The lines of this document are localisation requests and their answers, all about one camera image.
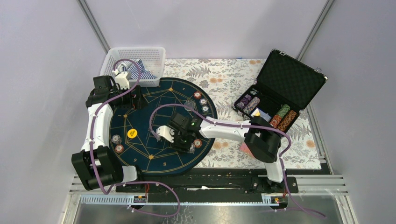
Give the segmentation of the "red white chip stack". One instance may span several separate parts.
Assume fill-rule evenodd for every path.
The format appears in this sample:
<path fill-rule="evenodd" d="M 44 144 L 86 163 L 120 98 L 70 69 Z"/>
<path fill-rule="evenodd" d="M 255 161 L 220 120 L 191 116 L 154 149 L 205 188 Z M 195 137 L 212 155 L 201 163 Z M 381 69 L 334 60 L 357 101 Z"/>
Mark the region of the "red white chip stack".
<path fill-rule="evenodd" d="M 193 141 L 193 144 L 194 144 L 195 148 L 200 148 L 202 146 L 202 141 L 201 141 L 201 139 L 195 139 Z"/>

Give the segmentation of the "blue ten chip stack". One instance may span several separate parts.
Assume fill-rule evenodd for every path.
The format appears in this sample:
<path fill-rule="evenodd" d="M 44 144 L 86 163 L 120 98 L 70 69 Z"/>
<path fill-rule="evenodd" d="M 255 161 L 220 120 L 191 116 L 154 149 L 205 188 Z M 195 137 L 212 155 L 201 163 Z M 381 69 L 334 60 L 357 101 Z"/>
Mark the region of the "blue ten chip stack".
<path fill-rule="evenodd" d="M 193 154 L 195 152 L 195 147 L 192 145 L 188 151 L 188 153 Z"/>

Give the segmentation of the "clear dealer button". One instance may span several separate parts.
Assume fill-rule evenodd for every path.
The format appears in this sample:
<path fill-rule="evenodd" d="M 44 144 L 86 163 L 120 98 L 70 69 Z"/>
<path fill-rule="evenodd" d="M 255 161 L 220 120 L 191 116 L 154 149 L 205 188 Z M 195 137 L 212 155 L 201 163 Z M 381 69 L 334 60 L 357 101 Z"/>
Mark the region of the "clear dealer button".
<path fill-rule="evenodd" d="M 188 112 L 196 110 L 196 102 L 194 100 L 191 99 L 186 100 L 184 105 L 185 105 L 185 110 Z"/>

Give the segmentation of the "yellow big blind button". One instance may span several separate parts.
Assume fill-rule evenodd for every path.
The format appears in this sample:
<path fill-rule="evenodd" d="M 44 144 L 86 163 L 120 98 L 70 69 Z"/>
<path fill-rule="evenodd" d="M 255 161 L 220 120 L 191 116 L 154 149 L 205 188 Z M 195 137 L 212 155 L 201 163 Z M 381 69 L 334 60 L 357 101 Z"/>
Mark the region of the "yellow big blind button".
<path fill-rule="evenodd" d="M 134 138 L 137 137 L 137 135 L 138 135 L 138 132 L 137 132 L 137 130 L 134 129 L 134 128 L 131 128 L 131 129 L 129 129 L 129 130 L 127 131 L 127 137 L 128 137 L 129 139 L 134 139 Z"/>

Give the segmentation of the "blue yellow fifty chip stack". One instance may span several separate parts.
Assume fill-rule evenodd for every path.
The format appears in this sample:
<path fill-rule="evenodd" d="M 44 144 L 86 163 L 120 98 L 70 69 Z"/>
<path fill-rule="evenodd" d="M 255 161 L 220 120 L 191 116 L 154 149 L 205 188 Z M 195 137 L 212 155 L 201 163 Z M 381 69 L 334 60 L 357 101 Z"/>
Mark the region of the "blue yellow fifty chip stack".
<path fill-rule="evenodd" d="M 202 107 L 202 112 L 203 112 L 203 113 L 207 113 L 207 112 L 209 112 L 209 107 L 208 107 L 208 106 L 206 106 L 206 105 L 205 105 L 205 106 L 203 106 L 203 107 Z"/>

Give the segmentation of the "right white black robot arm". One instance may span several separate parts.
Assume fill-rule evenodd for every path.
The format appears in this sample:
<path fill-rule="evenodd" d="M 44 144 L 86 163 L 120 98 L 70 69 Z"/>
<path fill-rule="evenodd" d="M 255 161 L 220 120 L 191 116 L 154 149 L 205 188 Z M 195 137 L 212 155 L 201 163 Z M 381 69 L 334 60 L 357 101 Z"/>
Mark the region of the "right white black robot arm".
<path fill-rule="evenodd" d="M 286 187 L 279 151 L 284 133 L 260 116 L 245 121 L 226 121 L 202 115 L 190 118 L 176 112 L 168 125 L 157 128 L 156 134 L 166 139 L 170 148 L 184 153 L 192 153 L 202 144 L 202 139 L 245 143 L 253 157 L 264 163 L 269 189 L 280 192 Z"/>

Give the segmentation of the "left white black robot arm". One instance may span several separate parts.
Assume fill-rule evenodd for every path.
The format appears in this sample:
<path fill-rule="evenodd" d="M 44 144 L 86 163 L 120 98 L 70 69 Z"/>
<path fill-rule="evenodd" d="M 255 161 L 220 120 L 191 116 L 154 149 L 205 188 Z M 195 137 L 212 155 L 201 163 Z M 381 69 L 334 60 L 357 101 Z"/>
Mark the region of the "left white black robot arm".
<path fill-rule="evenodd" d="M 141 108 L 140 86 L 130 85 L 131 74 L 121 72 L 115 77 L 94 77 L 94 89 L 90 92 L 85 106 L 89 121 L 87 133 L 80 152 L 71 157 L 72 165 L 86 190 L 112 188 L 116 184 L 127 183 L 134 192 L 144 188 L 145 180 L 138 175 L 135 166 L 124 166 L 111 150 L 110 123 L 115 109 Z"/>

